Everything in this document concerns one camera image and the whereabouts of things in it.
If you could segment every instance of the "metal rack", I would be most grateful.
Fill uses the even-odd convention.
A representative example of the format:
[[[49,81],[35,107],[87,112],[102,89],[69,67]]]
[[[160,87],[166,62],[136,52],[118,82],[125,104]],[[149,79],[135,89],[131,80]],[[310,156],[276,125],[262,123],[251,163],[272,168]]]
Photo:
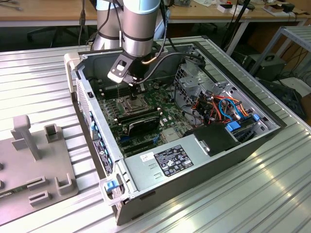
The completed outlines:
[[[297,43],[304,49],[311,51],[311,27],[304,26],[304,27],[280,27],[279,30],[276,32],[272,40],[269,42],[263,53],[261,54],[260,58],[256,61],[252,69],[249,71],[251,75],[254,75],[258,70],[260,64],[262,63],[263,59],[267,56],[268,52],[272,49],[275,43],[279,40],[279,38],[284,35],[287,37],[285,43],[280,47],[277,51],[277,55],[280,56],[286,47],[289,45],[291,41]],[[307,64],[301,69],[300,73],[304,71],[306,68],[311,66],[311,60],[307,62]]]
[[[63,56],[88,47],[0,53],[0,138],[25,111],[34,130],[63,127],[79,194],[10,222],[0,232],[309,232],[311,129],[212,41],[198,41],[288,125],[246,161],[117,226],[98,189],[98,175],[69,96]],[[206,70],[221,81],[212,65]]]

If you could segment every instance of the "blue clip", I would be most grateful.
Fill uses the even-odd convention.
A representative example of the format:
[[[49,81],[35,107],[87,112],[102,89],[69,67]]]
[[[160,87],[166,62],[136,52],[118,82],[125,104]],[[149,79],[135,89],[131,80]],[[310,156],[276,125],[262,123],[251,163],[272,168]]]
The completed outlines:
[[[241,125],[239,125],[239,123],[237,123],[236,121],[232,121],[232,122],[228,123],[226,126],[227,130],[229,130],[230,132],[234,131],[240,127],[241,127]]]
[[[253,114],[253,118],[255,121],[259,121],[260,117],[257,114]]]
[[[119,187],[118,181],[112,180],[112,181],[108,181],[107,183],[105,183],[105,189],[107,190],[107,192],[117,187]]]
[[[91,130],[94,130],[95,129],[95,121],[92,121],[91,122]]]

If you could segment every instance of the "robotic arm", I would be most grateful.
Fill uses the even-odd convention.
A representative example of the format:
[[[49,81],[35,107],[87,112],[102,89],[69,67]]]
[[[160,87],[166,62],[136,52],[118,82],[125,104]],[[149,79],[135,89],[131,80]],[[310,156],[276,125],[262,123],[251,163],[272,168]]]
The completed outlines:
[[[99,50],[118,48],[121,45],[124,52],[115,61],[108,77],[116,83],[125,81],[131,84],[133,80],[143,78],[149,68],[156,24],[162,20],[159,8],[162,4],[164,10],[164,3],[161,0],[111,2],[97,2],[98,25],[104,26],[100,28],[93,47]]]

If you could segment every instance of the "white tag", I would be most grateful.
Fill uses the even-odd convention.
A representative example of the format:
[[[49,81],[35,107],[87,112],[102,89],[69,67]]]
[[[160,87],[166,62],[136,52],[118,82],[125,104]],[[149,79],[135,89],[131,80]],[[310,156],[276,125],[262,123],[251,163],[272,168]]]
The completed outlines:
[[[142,160],[143,162],[146,162],[146,161],[148,161],[148,160],[154,159],[155,157],[154,157],[154,153],[153,153],[153,152],[149,152],[149,153],[147,153],[147,154],[141,155],[140,158],[141,158],[141,160]]]

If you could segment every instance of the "power supply label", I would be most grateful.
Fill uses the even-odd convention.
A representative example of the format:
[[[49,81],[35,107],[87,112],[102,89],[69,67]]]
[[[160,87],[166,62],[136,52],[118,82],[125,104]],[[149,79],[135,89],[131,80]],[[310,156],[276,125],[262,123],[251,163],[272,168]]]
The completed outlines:
[[[167,177],[193,166],[192,161],[181,145],[155,154],[155,159]]]

